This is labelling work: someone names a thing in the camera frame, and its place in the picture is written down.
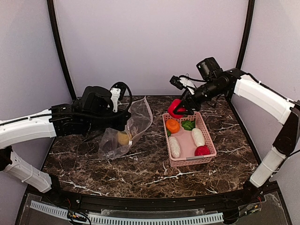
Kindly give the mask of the red toy apple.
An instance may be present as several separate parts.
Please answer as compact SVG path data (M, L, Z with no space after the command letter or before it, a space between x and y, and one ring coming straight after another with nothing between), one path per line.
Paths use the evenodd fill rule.
M175 99L169 106L167 112L169 115L174 119L181 119L184 115L180 114L183 112L186 112L186 109L184 107L178 108L179 104L181 103L180 99Z

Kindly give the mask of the orange toy fruit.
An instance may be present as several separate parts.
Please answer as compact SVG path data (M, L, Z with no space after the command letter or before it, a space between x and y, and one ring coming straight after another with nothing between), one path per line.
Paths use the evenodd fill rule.
M175 134L180 131L180 124L177 120L169 119L165 122L165 126L171 134Z

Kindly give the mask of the clear zip top bag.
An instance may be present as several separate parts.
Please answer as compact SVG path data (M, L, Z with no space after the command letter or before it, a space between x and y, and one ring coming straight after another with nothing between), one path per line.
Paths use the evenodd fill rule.
M129 108L130 119L123 131L107 128L99 144L98 157L101 160L115 160L127 154L152 125L153 114L144 97L134 101Z

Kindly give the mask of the yellow toy fruit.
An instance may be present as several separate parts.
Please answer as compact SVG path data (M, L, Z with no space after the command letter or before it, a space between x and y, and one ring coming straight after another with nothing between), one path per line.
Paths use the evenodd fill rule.
M132 138L131 134L128 134L125 131L124 132L119 131L117 133L117 139L120 146L128 145L131 138Z

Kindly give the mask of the pink perforated plastic basket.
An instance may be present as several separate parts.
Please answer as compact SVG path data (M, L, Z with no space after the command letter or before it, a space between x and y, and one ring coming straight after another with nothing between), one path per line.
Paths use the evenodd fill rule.
M162 115L162 118L163 118L163 125L164 125L164 132L165 132L167 150L169 155L169 161L172 167L209 163L217 155L217 151L212 141L212 138L199 112L195 112L193 115L189 115L187 117L177 119L177 121L180 125L182 125L183 121L189 120L191 122L194 122L195 127L202 131L205 140L205 145L208 147L210 151L209 154L203 156L195 156L195 150L197 146L192 138L191 131L185 130L183 127L180 127L180 130L177 133L168 135L166 122L172 117L170 116L170 114L164 113ZM176 140L178 141L180 147L179 158L174 158L172 156L170 142L169 142L170 137L175 137Z

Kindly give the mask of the white toy radish with leaves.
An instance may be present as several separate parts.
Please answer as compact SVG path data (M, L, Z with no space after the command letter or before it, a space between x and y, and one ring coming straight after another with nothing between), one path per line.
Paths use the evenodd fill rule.
M179 124L180 131L168 137L171 157L173 159L194 157L196 146L191 133L195 123L183 120Z

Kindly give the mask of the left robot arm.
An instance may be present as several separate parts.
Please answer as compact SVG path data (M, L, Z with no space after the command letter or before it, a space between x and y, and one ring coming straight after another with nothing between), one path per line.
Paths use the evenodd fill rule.
M129 93L130 103L125 109L119 109L118 102L126 92ZM106 128L123 131L131 116L129 109L132 101L132 92L123 82L115 83L109 90L88 86L72 104L55 105L36 114L2 121L0 170L41 193L47 193L55 204L63 204L66 193L59 189L58 179L24 161L12 146L40 138L87 135Z

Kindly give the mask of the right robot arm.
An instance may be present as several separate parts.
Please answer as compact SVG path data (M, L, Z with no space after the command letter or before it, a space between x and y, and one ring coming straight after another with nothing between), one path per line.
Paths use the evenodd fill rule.
M258 168L244 183L239 199L250 203L256 198L265 182L292 155L300 139L300 103L295 102L261 83L250 73L238 68L223 70L213 58L206 58L196 65L203 84L196 87L194 78L187 75L173 76L170 83L179 90L184 89L180 103L172 110L175 115L193 115L203 102L233 94L244 98L273 116L281 125L271 150Z

